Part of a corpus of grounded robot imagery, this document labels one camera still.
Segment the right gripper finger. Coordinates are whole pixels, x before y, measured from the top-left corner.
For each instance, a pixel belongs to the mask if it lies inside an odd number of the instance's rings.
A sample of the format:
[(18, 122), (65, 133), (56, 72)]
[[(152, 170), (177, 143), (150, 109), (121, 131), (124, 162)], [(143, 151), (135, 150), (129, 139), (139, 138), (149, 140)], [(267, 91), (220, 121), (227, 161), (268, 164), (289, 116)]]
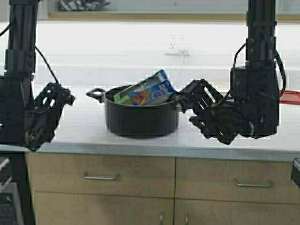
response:
[(203, 79), (193, 80), (181, 91), (176, 91), (170, 95), (167, 102), (174, 102), (175, 108), (179, 112), (186, 112), (193, 109), (195, 104), (200, 100), (203, 93)]
[(201, 131), (206, 128), (205, 122), (199, 116), (191, 116), (189, 121)]

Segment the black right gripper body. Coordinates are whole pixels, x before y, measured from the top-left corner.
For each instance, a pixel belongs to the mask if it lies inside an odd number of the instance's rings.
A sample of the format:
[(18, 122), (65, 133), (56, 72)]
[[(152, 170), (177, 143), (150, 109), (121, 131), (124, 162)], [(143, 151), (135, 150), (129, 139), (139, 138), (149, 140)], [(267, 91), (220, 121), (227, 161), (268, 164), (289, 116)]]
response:
[(193, 107), (194, 116), (206, 124), (201, 133), (207, 138), (230, 144), (237, 135), (248, 136), (248, 120), (239, 112), (238, 106), (203, 79), (202, 97)]

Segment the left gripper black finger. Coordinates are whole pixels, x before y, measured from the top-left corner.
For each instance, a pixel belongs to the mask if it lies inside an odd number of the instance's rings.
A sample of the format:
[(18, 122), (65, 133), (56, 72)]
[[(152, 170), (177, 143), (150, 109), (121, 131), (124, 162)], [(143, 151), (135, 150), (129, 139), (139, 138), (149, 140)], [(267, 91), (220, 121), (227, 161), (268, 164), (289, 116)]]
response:
[(73, 105), (75, 101), (75, 96), (71, 94), (71, 90), (67, 88), (62, 88), (62, 101), (65, 105)]

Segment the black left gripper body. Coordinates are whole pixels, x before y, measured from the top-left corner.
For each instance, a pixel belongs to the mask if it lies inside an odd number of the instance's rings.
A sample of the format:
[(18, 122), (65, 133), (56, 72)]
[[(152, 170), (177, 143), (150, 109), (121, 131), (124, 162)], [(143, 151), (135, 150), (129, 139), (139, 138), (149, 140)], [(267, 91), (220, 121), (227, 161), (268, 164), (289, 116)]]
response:
[(33, 101), (29, 126), (23, 136), (23, 146), (37, 151), (55, 137), (63, 109), (63, 90), (60, 83), (50, 82)]

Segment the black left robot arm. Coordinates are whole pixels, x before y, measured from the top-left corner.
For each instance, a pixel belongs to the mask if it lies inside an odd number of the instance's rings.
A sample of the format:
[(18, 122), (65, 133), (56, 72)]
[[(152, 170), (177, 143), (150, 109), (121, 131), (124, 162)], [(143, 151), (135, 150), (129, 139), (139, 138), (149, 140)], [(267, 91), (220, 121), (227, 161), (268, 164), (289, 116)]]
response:
[(0, 143), (36, 152), (55, 136), (65, 105), (75, 97), (58, 80), (34, 96), (37, 0), (11, 0), (4, 74), (0, 77)]

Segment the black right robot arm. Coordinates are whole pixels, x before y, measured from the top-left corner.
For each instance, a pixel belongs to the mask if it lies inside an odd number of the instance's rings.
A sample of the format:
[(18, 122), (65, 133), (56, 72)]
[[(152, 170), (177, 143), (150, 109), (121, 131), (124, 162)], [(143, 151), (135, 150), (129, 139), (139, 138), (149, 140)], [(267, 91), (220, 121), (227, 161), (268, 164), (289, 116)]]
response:
[(247, 11), (245, 64), (233, 64), (225, 95), (206, 80), (193, 80), (171, 95), (182, 112), (191, 109), (190, 122), (206, 138), (229, 145), (238, 135), (263, 138), (279, 125), (279, 104), (286, 89), (286, 74), (276, 49), (276, 2), (251, 0)]

